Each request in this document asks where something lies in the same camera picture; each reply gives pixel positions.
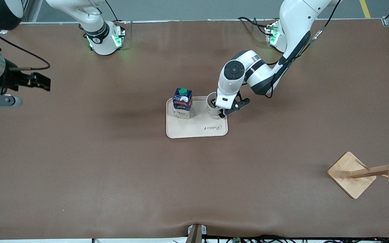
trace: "green bottle cap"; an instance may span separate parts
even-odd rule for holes
[[[187,89],[179,89],[179,95],[185,95],[187,94]]]

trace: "wooden base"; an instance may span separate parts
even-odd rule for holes
[[[357,159],[351,152],[346,152],[327,172],[335,183],[354,199],[357,199],[376,179],[376,176],[348,178],[350,171],[364,169],[355,161]]]

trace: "wooden mug stand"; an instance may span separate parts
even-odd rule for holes
[[[367,167],[355,155],[347,152],[327,173],[351,198],[357,199],[376,176],[386,177],[389,181],[389,164]]]

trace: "beige tray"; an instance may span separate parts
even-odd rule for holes
[[[207,97],[193,97],[193,117],[181,119],[173,115],[172,99],[166,102],[166,134],[170,138],[218,137],[227,134],[227,117],[210,115],[207,110]]]

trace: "yellow floor line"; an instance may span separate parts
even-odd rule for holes
[[[370,16],[369,9],[367,8],[366,0],[360,0],[360,4],[361,4],[361,8],[363,9],[363,12],[364,12],[364,17],[366,17],[366,19],[370,19],[371,16]]]

